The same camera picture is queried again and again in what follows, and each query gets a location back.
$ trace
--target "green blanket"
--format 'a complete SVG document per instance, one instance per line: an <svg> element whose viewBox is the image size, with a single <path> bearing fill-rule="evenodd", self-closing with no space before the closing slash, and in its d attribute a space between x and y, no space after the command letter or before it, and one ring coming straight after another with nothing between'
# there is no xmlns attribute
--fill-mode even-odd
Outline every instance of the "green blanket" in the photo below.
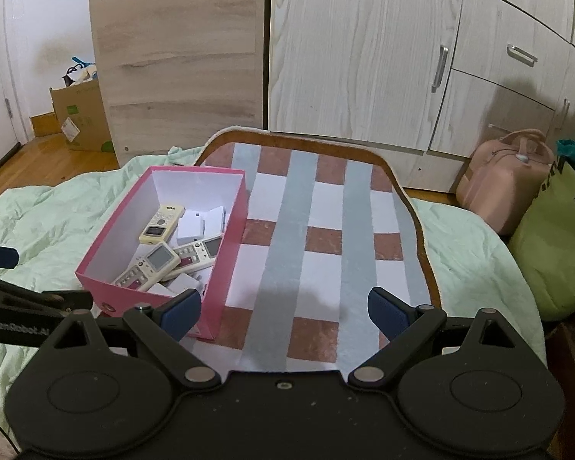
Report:
<svg viewBox="0 0 575 460"><path fill-rule="evenodd" d="M0 278L36 291L77 289L75 268L127 190L148 166L190 165L199 149L171 149L167 156L140 156L120 170L87 173L57 187L31 186L0 196L0 245L21 255ZM426 247L452 316L499 309L541 359L543 331L532 293L498 236L478 216L450 206L412 201L424 226ZM0 424L4 397L34 354L0 344Z"/></svg>

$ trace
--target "remote control screen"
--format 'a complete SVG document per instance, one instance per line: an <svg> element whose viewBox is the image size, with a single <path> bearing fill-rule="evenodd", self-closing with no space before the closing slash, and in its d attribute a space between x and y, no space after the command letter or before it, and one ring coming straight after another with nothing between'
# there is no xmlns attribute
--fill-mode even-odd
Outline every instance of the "remote control screen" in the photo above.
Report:
<svg viewBox="0 0 575 460"><path fill-rule="evenodd" d="M161 270L172 258L172 254L166 250L166 247L160 247L147 256L147 261L149 261L151 266L156 270Z"/></svg>
<svg viewBox="0 0 575 460"><path fill-rule="evenodd" d="M212 240L207 240L206 242L204 242L209 258L214 258L215 256L217 256L217 253L219 251L219 244L221 244L221 237L214 238Z"/></svg>
<svg viewBox="0 0 575 460"><path fill-rule="evenodd" d="M153 235L154 237L159 237L164 233L164 230L166 230L166 228L164 228L163 226L150 226L145 231L145 234Z"/></svg>

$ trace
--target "triangular cutout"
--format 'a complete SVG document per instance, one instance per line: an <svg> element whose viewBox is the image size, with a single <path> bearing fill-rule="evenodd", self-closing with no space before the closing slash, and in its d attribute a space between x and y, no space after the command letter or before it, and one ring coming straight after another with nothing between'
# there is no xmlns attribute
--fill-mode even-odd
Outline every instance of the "triangular cutout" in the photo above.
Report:
<svg viewBox="0 0 575 460"><path fill-rule="evenodd" d="M87 346L87 337L83 325L79 322L74 322L68 327L66 333L55 345L57 350L65 348L76 348L77 346Z"/></svg>
<svg viewBox="0 0 575 460"><path fill-rule="evenodd" d="M514 348L515 344L511 342L509 336L504 333L497 322L489 321L486 326L481 343L486 346L499 346L501 348Z"/></svg>

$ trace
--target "pink backpack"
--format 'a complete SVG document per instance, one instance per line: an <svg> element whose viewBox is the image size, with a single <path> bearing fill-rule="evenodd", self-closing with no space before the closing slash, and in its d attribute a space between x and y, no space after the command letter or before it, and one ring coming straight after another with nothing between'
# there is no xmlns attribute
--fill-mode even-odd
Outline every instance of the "pink backpack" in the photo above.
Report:
<svg viewBox="0 0 575 460"><path fill-rule="evenodd" d="M554 161L537 129L514 131L482 143L473 153L455 196L499 235L510 235L537 196Z"/></svg>

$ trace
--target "pink box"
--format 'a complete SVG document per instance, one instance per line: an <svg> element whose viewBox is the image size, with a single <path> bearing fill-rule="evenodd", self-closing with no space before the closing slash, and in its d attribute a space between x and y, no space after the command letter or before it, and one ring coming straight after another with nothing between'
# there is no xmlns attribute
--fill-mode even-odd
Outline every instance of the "pink box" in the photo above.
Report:
<svg viewBox="0 0 575 460"><path fill-rule="evenodd" d="M224 238L202 300L198 323L188 333L214 339L228 295L232 271L247 219L245 172L215 167L152 166L144 172L113 212L78 266L77 278L98 307L121 316L140 302L157 307L164 296L117 287L112 282L124 271L138 247L138 236L160 204L209 211L223 206Z"/></svg>

